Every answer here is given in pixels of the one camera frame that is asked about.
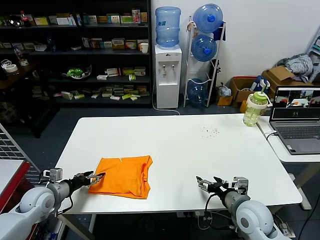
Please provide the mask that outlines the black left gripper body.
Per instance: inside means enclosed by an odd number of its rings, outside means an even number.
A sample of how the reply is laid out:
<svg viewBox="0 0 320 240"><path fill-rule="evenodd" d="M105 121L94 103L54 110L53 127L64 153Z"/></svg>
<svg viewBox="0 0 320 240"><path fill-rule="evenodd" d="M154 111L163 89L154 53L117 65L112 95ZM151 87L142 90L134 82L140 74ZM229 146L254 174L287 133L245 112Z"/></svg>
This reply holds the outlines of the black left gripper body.
<svg viewBox="0 0 320 240"><path fill-rule="evenodd" d="M90 179L88 178L87 173L78 173L72 179L72 187L73 189L79 189L83 186L90 185Z"/></svg>

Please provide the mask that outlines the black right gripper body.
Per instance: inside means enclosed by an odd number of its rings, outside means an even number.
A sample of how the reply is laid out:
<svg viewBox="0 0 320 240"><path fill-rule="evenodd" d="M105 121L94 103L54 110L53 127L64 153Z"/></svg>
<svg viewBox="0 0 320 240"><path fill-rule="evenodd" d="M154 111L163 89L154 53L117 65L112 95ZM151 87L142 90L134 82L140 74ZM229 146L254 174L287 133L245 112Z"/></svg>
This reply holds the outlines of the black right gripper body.
<svg viewBox="0 0 320 240"><path fill-rule="evenodd" d="M213 182L209 185L209 192L215 194L218 197L224 197L231 191L232 189L228 188L228 185L225 185L222 182Z"/></svg>

